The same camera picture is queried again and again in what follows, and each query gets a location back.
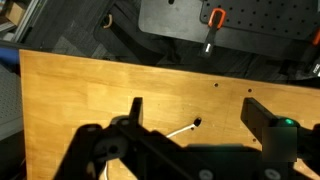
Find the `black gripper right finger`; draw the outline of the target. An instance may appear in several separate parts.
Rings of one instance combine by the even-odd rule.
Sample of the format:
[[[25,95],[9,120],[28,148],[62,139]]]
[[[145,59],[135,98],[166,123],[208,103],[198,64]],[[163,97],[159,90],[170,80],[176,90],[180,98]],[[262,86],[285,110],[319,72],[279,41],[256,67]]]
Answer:
[[[297,120],[276,115],[253,97],[243,100],[240,119],[261,150],[249,148],[240,163],[240,180],[305,180],[294,169],[300,159],[314,173],[320,172],[319,125],[303,127]]]

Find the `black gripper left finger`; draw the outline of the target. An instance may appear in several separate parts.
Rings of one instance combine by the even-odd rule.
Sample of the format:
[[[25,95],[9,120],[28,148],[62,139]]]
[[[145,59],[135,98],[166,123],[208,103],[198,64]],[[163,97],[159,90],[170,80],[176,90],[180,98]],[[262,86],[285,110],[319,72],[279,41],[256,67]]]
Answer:
[[[137,180],[214,180],[214,169],[158,131],[142,126],[143,99],[136,97],[127,116],[106,128],[80,126],[54,180],[99,180],[106,164],[118,159]]]

